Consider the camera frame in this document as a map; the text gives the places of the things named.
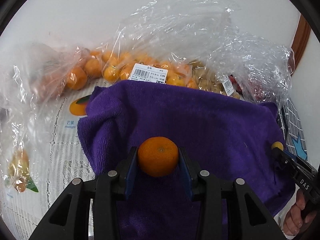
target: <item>white sticker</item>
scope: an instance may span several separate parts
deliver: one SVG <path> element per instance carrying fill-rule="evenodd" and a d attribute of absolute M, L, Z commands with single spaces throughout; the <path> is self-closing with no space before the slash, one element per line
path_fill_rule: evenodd
<path fill-rule="evenodd" d="M 224 90 L 226 91 L 228 97 L 231 96 L 233 94 L 233 92 L 235 91 L 229 78 L 227 78 L 222 83 L 222 85 L 223 85 Z"/>
<path fill-rule="evenodd" d="M 131 71 L 129 80 L 145 81 L 164 84 L 168 70 L 136 63 Z"/>

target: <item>metal rivet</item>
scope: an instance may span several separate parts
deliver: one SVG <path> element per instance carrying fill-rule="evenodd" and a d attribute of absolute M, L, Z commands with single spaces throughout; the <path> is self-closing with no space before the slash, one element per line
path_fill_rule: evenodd
<path fill-rule="evenodd" d="M 238 178 L 236 179 L 236 183 L 239 185 L 243 185 L 244 184 L 244 179 Z"/>
<path fill-rule="evenodd" d="M 79 178 L 75 178 L 75 179 L 72 180 L 72 184 L 73 185 L 78 185 L 80 183 L 81 183 L 81 179 L 79 179 Z"/>
<path fill-rule="evenodd" d="M 203 177 L 208 177 L 209 174 L 210 174 L 209 171 L 206 171 L 206 170 L 200 171 L 200 175 L 203 176 Z"/>
<path fill-rule="evenodd" d="M 114 177 L 114 176 L 116 176 L 118 173 L 116 172 L 116 171 L 109 171 L 108 172 L 108 176 L 109 177 Z"/>

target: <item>purple cloth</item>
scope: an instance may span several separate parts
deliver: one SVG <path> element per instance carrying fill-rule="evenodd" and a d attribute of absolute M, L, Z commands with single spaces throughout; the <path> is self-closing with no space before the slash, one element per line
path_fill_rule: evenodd
<path fill-rule="evenodd" d="M 78 134 L 97 175 L 114 169 L 131 146 L 164 136 L 218 178 L 243 178 L 272 215 L 294 193 L 294 182 L 275 172 L 271 158 L 272 143 L 284 144 L 273 103 L 254 105 L 200 90 L 121 81 L 96 87 L 86 112 Z M 117 207 L 123 240 L 195 239 L 199 203 L 186 197 L 179 168 L 162 178 L 139 170 L 131 196 Z"/>

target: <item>barcode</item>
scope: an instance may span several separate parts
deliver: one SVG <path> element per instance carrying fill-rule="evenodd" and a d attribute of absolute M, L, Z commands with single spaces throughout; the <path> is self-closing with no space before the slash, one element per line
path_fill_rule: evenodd
<path fill-rule="evenodd" d="M 227 96 L 230 96 L 233 92 L 234 92 L 234 88 L 232 86 L 232 83 L 230 81 L 230 79 L 228 78 L 225 82 L 222 83 L 224 90 L 227 93 Z"/>
<path fill-rule="evenodd" d="M 149 71 L 145 71 L 145 70 L 138 69 L 138 68 L 136 68 L 135 71 L 134 71 L 134 75 L 140 76 L 142 78 L 148 78 L 149 74 L 150 74 Z"/>

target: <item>grid pattern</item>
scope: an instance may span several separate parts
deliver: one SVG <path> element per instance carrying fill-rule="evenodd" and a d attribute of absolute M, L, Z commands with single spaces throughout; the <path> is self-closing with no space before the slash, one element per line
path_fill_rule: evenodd
<path fill-rule="evenodd" d="M 306 140 L 304 138 L 301 121 L 297 109 L 294 107 L 290 98 L 278 112 L 278 124 L 284 135 L 288 151 L 297 155 L 292 138 L 298 140 L 298 136 L 300 136 L 302 148 L 307 153 Z"/>

